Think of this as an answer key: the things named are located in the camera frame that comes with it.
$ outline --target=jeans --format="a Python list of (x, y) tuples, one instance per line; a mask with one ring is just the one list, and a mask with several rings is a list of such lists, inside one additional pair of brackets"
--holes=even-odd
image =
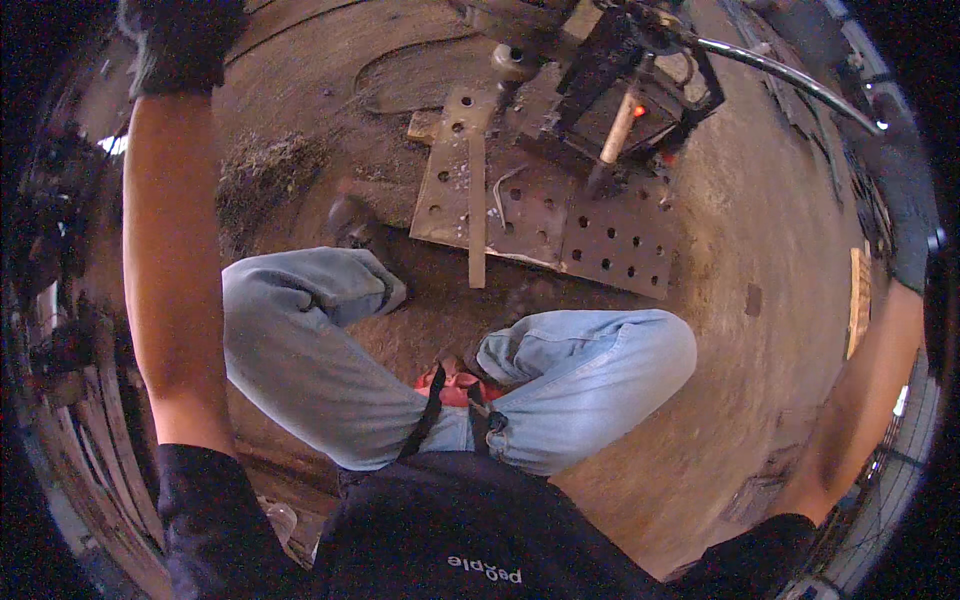
[[(340, 248), (247, 258), (223, 282), (229, 380), (343, 468), (395, 460), (426, 398), (342, 327), (393, 310), (403, 283), (368, 251)], [(490, 439), (491, 456), (535, 475), (567, 468), (656, 411), (696, 355), (687, 324), (662, 310), (547, 312), (495, 331), (477, 362), (519, 387), (494, 403), (509, 424)], [(444, 406), (420, 451), (457, 450), (473, 450), (468, 409)]]

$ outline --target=black strap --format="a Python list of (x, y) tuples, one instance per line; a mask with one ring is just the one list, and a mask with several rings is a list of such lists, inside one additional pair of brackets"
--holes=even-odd
[(467, 397), (470, 398), (469, 415), (470, 430), (473, 433), (473, 451), (480, 456), (490, 456), (490, 447), (487, 445), (490, 420), (477, 410), (477, 406), (483, 406), (483, 394), (480, 392), (479, 381), (467, 388)]
[(437, 373), (433, 376), (433, 381), (430, 382), (430, 396), (426, 400), (426, 408), (423, 409), (423, 414), (420, 415), (420, 420), (417, 422), (417, 426), (414, 427), (413, 433), (411, 433), (407, 441), (403, 443), (400, 455), (396, 457), (397, 460), (413, 456), (420, 452), (420, 445), (423, 444), (423, 440), (426, 440), (430, 429), (437, 424), (437, 419), (440, 417), (440, 409), (443, 408), (440, 403), (440, 391), (444, 388), (445, 382), (446, 372), (444, 371), (444, 366), (438, 364)]

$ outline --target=gloved hand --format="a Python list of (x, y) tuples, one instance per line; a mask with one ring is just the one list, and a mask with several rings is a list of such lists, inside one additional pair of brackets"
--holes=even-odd
[(877, 116), (887, 123), (882, 137), (854, 142), (887, 205), (894, 235), (893, 276), (924, 293), (927, 238), (939, 224), (933, 177), (923, 144), (911, 123), (887, 94), (874, 99)]
[(136, 42), (131, 98), (224, 84), (224, 57), (246, 27), (242, 0), (120, 0), (117, 24)]

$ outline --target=forearm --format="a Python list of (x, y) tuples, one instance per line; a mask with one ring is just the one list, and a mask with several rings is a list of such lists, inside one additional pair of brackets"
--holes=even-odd
[(895, 280), (840, 373), (794, 474), (771, 514), (802, 512), (819, 523), (883, 439), (923, 340), (923, 299)]
[(208, 97), (137, 100), (124, 162), (124, 284), (159, 441), (230, 451), (214, 148)]

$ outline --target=perforated metal plate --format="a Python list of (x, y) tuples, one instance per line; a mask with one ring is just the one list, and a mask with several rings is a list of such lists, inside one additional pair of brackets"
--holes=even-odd
[[(462, 99), (469, 97), (471, 106)], [(530, 116), (542, 113), (529, 109)], [(457, 88), (450, 94), (427, 161), (410, 236), (465, 249), (468, 246), (468, 135), (486, 127), (495, 103), (489, 91)], [(508, 115), (516, 121), (527, 115)], [(540, 265), (663, 299), (675, 247), (666, 184), (633, 176), (629, 192), (577, 205), (582, 182), (569, 170), (531, 154), (513, 140), (488, 139), (486, 253)], [(527, 167), (501, 185), (506, 230), (493, 187), (505, 173)], [(574, 258), (574, 251), (579, 259)]]
[(676, 245), (666, 184), (636, 176), (628, 190), (570, 207), (560, 270), (663, 300)]

